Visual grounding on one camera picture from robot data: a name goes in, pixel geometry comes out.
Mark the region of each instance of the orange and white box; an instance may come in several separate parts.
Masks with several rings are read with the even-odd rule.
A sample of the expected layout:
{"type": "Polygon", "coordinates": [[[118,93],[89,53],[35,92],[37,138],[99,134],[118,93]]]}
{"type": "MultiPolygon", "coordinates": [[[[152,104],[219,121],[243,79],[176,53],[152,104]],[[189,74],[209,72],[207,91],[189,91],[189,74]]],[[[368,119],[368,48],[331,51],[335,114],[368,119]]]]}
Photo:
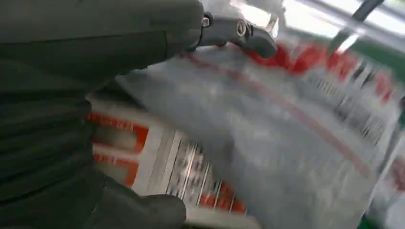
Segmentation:
{"type": "Polygon", "coordinates": [[[96,96],[87,99],[92,104],[87,121],[95,125],[93,154],[99,168],[139,195],[153,193],[160,182],[154,168],[168,156],[174,131],[130,104],[96,96]]]}

